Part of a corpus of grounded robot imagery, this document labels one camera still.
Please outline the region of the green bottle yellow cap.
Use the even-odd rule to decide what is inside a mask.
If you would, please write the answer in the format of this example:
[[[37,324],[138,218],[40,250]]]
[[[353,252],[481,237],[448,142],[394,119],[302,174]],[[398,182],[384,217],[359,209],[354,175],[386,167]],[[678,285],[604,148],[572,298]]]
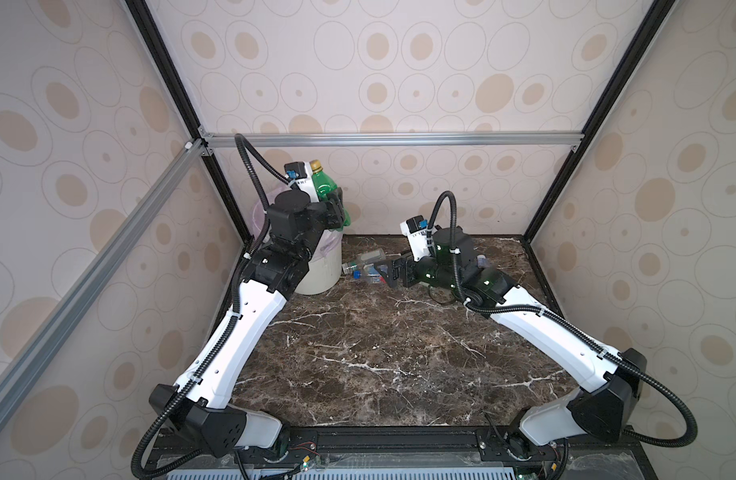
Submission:
[[[343,190],[324,172],[319,160],[312,160],[309,164],[312,169],[312,182],[317,197],[320,201],[326,202],[334,207],[334,212],[340,218],[340,225],[337,227],[337,230],[342,231],[351,223],[349,213],[344,206]]]

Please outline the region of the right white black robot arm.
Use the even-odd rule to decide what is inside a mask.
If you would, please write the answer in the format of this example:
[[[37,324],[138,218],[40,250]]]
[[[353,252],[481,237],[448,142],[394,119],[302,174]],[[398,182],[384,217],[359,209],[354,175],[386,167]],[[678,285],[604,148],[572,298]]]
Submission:
[[[519,334],[576,381],[571,393],[518,413],[504,435],[516,457],[584,434],[606,443],[621,438],[641,391],[639,377],[629,370],[644,367],[642,355],[588,337],[508,274],[480,266],[474,243],[461,228],[432,232],[420,216],[400,228],[409,251],[376,266],[388,285],[423,283],[449,290],[469,310]]]

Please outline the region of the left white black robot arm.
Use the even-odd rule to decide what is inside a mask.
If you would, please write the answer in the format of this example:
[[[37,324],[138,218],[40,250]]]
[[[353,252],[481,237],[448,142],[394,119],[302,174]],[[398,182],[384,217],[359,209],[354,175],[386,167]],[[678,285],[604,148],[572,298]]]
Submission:
[[[269,235],[233,276],[233,300],[219,327],[173,384],[159,384],[150,394],[157,417],[137,454],[144,453],[163,425],[192,444],[191,457],[221,457],[238,445],[275,444],[281,421],[231,406],[235,382],[262,333],[308,274],[323,234],[343,227],[345,220],[340,188],[317,202],[300,190],[276,196],[266,211]]]

